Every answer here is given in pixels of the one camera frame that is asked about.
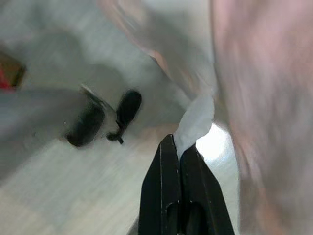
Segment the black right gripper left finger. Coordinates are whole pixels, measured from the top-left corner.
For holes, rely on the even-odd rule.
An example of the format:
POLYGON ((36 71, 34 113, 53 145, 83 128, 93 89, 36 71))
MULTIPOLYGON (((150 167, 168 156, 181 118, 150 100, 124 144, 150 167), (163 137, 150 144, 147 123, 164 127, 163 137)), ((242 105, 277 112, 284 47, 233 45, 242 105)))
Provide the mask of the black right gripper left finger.
POLYGON ((176 235, 181 203, 179 162, 173 136, 158 145, 142 183, 139 235, 176 235))

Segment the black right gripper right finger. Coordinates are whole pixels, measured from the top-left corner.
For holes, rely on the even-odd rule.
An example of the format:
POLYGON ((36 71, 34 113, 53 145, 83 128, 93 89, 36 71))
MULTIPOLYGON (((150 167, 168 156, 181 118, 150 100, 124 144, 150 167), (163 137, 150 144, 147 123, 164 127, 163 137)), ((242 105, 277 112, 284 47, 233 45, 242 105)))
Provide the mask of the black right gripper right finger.
POLYGON ((184 234, 235 234, 220 184, 194 145, 184 152, 180 169, 184 234))

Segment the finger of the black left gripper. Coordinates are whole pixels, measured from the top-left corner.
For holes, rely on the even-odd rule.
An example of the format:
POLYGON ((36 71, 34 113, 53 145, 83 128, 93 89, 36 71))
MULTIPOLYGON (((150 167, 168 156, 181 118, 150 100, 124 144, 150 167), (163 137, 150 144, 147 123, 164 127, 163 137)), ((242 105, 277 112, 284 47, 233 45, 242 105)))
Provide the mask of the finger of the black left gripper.
POLYGON ((116 110, 116 124, 118 129, 115 132, 107 133, 109 141, 118 141, 123 144, 122 136, 129 124, 136 117, 142 103, 142 95, 136 90, 128 90, 121 99, 116 110))

